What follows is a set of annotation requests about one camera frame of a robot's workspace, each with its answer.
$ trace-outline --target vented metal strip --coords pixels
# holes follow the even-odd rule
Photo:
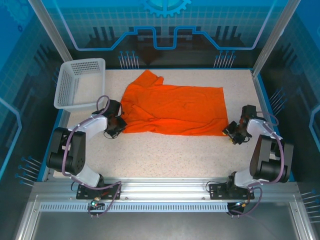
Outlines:
[[[87,212],[88,202],[43,202],[40,212]],[[103,212],[104,206],[92,212]],[[226,202],[115,202],[110,210],[113,213],[224,213],[228,212]]]

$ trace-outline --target enclosure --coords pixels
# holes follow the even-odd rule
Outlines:
[[[319,8],[312,0],[1,2],[0,238],[318,239]],[[232,219],[225,209],[238,201],[212,200],[206,184],[246,169],[256,137],[233,145],[221,136],[97,134],[86,163],[122,188],[91,219],[77,184],[46,166],[53,130],[93,112],[54,107],[61,65],[91,58],[105,60],[98,89],[119,102],[149,69],[164,85],[223,88],[229,123],[246,105],[268,122],[275,115],[274,132],[294,145],[289,181],[262,185],[256,210]]]

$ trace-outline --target orange cloth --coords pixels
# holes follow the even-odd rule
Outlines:
[[[229,124],[222,87],[163,85],[164,78],[144,71],[121,100],[124,133],[223,136]]]

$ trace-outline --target gear logo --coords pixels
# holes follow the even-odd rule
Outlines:
[[[180,14],[180,10],[187,9],[186,5],[190,3],[191,0],[142,0],[144,10],[149,10],[150,14],[164,18],[168,15],[173,17],[174,14]]]
[[[22,24],[29,16],[28,0],[0,0],[0,7],[6,7],[10,16],[18,24]]]

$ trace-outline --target glass panel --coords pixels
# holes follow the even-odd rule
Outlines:
[[[28,1],[1,1],[0,20],[0,239],[13,239],[39,174],[21,159],[44,158],[62,60]]]
[[[319,1],[300,2],[261,70],[279,131],[294,143],[292,172],[301,193],[320,191],[319,8]],[[318,210],[309,216],[319,216]]]
[[[251,68],[287,0],[45,0],[74,59],[108,68]]]

